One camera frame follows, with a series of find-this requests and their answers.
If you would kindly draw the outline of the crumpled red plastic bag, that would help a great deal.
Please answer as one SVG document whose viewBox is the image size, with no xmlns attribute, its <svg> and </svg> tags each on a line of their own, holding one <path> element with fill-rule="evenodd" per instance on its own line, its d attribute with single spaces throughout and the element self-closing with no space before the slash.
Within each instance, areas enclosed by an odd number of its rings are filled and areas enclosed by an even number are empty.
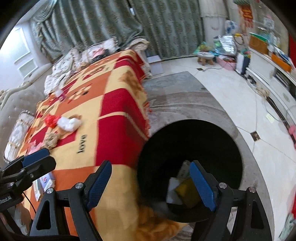
<svg viewBox="0 0 296 241">
<path fill-rule="evenodd" d="M 47 114 L 46 117 L 44 118 L 44 122 L 47 127 L 55 128 L 57 126 L 57 122 L 60 118 L 61 118 L 61 116 L 58 116 L 58 115 Z"/>
</svg>

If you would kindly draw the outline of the small wooden stool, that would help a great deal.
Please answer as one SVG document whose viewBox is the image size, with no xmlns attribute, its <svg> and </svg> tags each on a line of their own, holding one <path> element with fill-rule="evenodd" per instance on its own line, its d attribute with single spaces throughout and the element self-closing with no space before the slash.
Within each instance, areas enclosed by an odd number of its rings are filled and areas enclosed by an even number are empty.
<svg viewBox="0 0 296 241">
<path fill-rule="evenodd" d="M 198 62 L 205 66 L 207 63 L 210 65 L 214 65 L 214 55 L 209 52 L 199 52 L 197 53 Z"/>
</svg>

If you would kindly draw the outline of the grey tufted headboard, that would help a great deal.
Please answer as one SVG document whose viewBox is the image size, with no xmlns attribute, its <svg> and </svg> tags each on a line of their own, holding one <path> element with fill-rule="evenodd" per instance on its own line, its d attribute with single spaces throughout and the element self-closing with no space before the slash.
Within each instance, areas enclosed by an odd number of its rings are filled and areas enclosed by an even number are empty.
<svg viewBox="0 0 296 241">
<path fill-rule="evenodd" d="M 44 83 L 52 73 L 52 64 L 38 68 L 22 86 L 8 90 L 1 103 L 1 166 L 5 166 L 4 150 L 19 114 L 34 114 L 37 103 L 45 99 Z"/>
</svg>

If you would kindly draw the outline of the cream embroidered pillow right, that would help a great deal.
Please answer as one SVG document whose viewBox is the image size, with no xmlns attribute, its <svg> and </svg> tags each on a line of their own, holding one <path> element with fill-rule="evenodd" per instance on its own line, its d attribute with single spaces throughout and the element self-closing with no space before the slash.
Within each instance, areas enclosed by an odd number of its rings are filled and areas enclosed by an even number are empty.
<svg viewBox="0 0 296 241">
<path fill-rule="evenodd" d="M 117 37 L 111 37 L 110 39 L 103 42 L 93 44 L 84 50 L 81 54 L 81 60 L 85 63 L 90 63 L 91 60 L 99 55 L 103 55 L 105 53 L 111 55 L 116 53 L 118 50 L 119 46 Z"/>
</svg>

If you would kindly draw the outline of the blue yellow medicine box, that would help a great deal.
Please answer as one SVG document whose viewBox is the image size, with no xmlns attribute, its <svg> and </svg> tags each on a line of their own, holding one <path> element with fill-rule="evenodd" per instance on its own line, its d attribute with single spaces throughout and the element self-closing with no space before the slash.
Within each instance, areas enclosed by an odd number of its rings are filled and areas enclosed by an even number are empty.
<svg viewBox="0 0 296 241">
<path fill-rule="evenodd" d="M 55 187 L 55 177 L 53 172 L 49 172 L 39 179 L 33 181 L 33 190 L 37 202 L 41 200 L 48 188 Z"/>
</svg>

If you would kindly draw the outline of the black round trash bin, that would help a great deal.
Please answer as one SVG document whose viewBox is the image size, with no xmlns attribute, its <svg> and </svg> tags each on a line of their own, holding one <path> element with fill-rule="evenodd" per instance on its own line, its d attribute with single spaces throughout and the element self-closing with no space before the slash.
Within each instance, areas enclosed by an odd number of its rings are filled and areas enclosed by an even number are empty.
<svg viewBox="0 0 296 241">
<path fill-rule="evenodd" d="M 154 133 L 138 158 L 137 182 L 143 204 L 173 221 L 207 219 L 211 211 L 200 200 L 185 206 L 175 188 L 190 178 L 190 164 L 198 161 L 218 182 L 234 189 L 242 179 L 242 157 L 233 138 L 205 120 L 180 120 Z"/>
</svg>

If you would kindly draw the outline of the green patterned curtain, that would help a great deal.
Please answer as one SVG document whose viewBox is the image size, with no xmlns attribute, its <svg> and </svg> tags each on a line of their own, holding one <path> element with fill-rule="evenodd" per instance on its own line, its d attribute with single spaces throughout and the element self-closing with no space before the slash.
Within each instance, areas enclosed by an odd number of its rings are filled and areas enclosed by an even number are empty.
<svg viewBox="0 0 296 241">
<path fill-rule="evenodd" d="M 197 1 L 47 1 L 30 27 L 52 61 L 112 37 L 120 48 L 145 38 L 148 54 L 162 59 L 190 56 L 204 39 Z"/>
</svg>

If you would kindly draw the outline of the white TV cabinet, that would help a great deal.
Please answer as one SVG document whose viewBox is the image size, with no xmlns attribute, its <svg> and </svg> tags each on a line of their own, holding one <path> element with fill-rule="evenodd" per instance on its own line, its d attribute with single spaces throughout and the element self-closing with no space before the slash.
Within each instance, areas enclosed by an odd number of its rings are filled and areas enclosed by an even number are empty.
<svg viewBox="0 0 296 241">
<path fill-rule="evenodd" d="M 246 68 L 259 89 L 267 92 L 266 96 L 275 109 L 289 125 L 295 125 L 295 78 L 288 64 L 282 61 L 274 51 L 269 51 L 269 42 L 264 37 L 250 33 L 250 63 Z"/>
</svg>

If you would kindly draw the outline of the cream embroidered pillow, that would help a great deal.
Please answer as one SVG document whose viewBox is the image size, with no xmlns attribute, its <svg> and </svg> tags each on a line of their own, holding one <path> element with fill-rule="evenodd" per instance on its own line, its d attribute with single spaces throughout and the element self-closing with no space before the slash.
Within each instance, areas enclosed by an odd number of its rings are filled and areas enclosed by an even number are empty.
<svg viewBox="0 0 296 241">
<path fill-rule="evenodd" d="M 117 37 L 111 37 L 110 39 L 103 42 L 93 44 L 84 50 L 81 54 L 81 60 L 85 63 L 90 63 L 91 60 L 99 55 L 103 55 L 105 53 L 111 55 L 116 53 L 118 50 L 119 46 Z"/>
<path fill-rule="evenodd" d="M 52 67 L 52 74 L 60 76 L 69 71 L 76 71 L 80 60 L 80 53 L 78 49 L 72 48 L 65 56 L 63 56 Z"/>
</svg>

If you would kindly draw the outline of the white tissue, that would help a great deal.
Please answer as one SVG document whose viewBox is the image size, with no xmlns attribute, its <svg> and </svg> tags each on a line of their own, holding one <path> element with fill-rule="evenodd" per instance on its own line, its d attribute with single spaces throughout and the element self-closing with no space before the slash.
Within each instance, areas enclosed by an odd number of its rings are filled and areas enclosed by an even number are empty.
<svg viewBox="0 0 296 241">
<path fill-rule="evenodd" d="M 77 118 L 66 118 L 62 116 L 57 120 L 57 126 L 66 132 L 76 131 L 81 124 L 82 121 Z"/>
</svg>

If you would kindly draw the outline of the red orange patterned blanket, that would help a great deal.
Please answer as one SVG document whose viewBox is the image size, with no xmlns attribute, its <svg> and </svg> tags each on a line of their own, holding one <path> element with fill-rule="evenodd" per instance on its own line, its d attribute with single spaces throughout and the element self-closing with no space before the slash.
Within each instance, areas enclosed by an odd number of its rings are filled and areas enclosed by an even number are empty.
<svg viewBox="0 0 296 241">
<path fill-rule="evenodd" d="M 183 224 L 158 217 L 141 204 L 137 186 L 138 156 L 149 138 L 149 104 L 142 87 L 143 61 L 133 50 L 99 60 L 70 78 L 66 98 L 54 94 L 37 104 L 37 113 L 19 155 L 58 128 L 48 115 L 80 117 L 82 125 L 64 133 L 51 155 L 56 161 L 55 187 L 71 188 L 95 172 L 104 160 L 112 175 L 91 218 L 103 240 L 169 240 Z"/>
</svg>

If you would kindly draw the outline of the pink plastic wrapper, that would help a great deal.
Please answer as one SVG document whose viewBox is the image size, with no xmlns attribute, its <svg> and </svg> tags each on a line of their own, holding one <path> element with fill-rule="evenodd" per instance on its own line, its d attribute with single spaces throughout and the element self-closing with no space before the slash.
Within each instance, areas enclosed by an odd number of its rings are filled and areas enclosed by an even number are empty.
<svg viewBox="0 0 296 241">
<path fill-rule="evenodd" d="M 36 142 L 30 143 L 27 149 L 27 155 L 35 153 L 38 150 L 43 149 L 43 147 L 44 147 L 43 142 L 40 142 L 39 144 L 36 144 Z"/>
</svg>

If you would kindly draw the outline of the cream embroidered pillow left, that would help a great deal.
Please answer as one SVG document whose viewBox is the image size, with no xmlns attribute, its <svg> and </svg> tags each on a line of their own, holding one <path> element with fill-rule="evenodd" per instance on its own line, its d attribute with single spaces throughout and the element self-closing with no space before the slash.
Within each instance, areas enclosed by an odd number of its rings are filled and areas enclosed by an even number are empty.
<svg viewBox="0 0 296 241">
<path fill-rule="evenodd" d="M 52 74 L 60 76 L 69 71 L 76 71 L 80 60 L 80 53 L 78 49 L 72 48 L 65 56 L 63 56 L 52 67 Z"/>
</svg>

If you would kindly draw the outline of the white cylindrical bolster pillow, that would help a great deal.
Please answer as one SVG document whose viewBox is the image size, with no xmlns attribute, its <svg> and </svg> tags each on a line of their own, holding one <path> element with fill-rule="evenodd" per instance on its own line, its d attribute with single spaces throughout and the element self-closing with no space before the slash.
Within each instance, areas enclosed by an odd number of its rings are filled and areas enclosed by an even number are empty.
<svg viewBox="0 0 296 241">
<path fill-rule="evenodd" d="M 35 116 L 28 110 L 22 111 L 18 116 L 4 150 L 4 161 L 7 164 L 11 163 L 17 158 L 27 131 L 33 124 L 34 119 Z"/>
</svg>

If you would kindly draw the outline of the orange silver candy wrapper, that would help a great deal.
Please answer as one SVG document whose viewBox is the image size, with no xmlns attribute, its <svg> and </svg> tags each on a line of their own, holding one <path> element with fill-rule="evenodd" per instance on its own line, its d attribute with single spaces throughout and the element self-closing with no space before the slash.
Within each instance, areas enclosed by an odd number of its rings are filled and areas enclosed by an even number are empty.
<svg viewBox="0 0 296 241">
<path fill-rule="evenodd" d="M 47 133 L 43 140 L 44 147 L 49 150 L 55 148 L 60 137 L 59 133 Z"/>
</svg>

